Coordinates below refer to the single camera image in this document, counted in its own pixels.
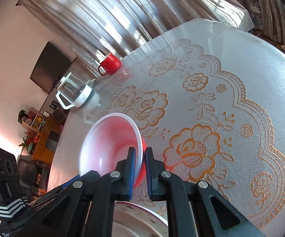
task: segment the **television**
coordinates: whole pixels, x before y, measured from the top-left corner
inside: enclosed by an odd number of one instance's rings
[[[47,42],[35,64],[30,79],[49,94],[70,64],[71,61],[61,51]]]

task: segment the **glass kettle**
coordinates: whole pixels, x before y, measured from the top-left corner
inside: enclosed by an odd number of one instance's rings
[[[90,80],[84,83],[74,76],[72,72],[66,77],[62,77],[60,82],[61,84],[57,88],[56,98],[65,110],[74,106],[77,108],[80,107],[91,94],[92,88],[87,85]],[[68,106],[63,103],[61,96],[69,102]]]

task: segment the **kettle handle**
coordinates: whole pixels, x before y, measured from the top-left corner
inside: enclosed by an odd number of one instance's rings
[[[59,101],[60,105],[61,105],[65,110],[68,110],[68,109],[70,109],[70,108],[72,108],[72,107],[75,106],[74,104],[70,104],[70,105],[66,106],[66,105],[63,103],[63,101],[61,100],[61,98],[60,98],[59,95],[60,95],[60,92],[57,92],[56,98],[57,98],[57,100]]]

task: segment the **satin curtain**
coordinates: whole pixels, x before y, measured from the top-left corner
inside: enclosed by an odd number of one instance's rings
[[[254,27],[236,0],[20,0],[98,75],[111,52],[126,56],[156,36],[197,17],[244,31]]]
[[[280,0],[259,0],[264,34],[285,44],[285,6]]]

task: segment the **metal screw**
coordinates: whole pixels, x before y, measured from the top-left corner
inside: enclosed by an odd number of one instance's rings
[[[75,181],[72,186],[74,188],[80,188],[83,185],[83,183],[81,181]]]
[[[201,187],[201,188],[203,188],[203,189],[205,189],[205,188],[208,187],[208,183],[206,183],[205,181],[200,181],[200,182],[198,183],[198,186]]]
[[[111,177],[114,177],[114,178],[117,178],[117,177],[119,177],[120,175],[121,175],[121,173],[118,172],[118,171],[113,171],[113,172],[111,172],[111,174],[110,174],[110,176],[111,176]]]
[[[161,176],[168,178],[168,177],[171,176],[171,173],[168,172],[168,171],[162,171],[162,172],[161,172]]]

